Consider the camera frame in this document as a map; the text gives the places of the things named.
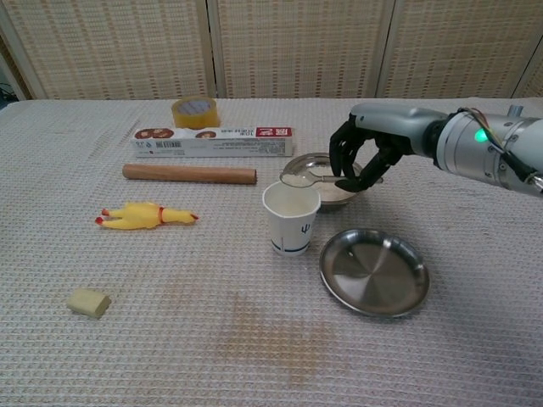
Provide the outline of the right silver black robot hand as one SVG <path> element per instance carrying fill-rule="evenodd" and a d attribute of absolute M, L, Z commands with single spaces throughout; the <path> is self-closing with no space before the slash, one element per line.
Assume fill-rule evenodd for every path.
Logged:
<path fill-rule="evenodd" d="M 361 103 L 330 137 L 328 155 L 334 185 L 347 192 L 361 192 L 377 183 L 385 172 L 407 155 L 434 158 L 437 137 L 449 120 L 445 113 L 402 104 Z M 373 140 L 378 148 L 356 174 L 353 164 L 363 144 Z"/>

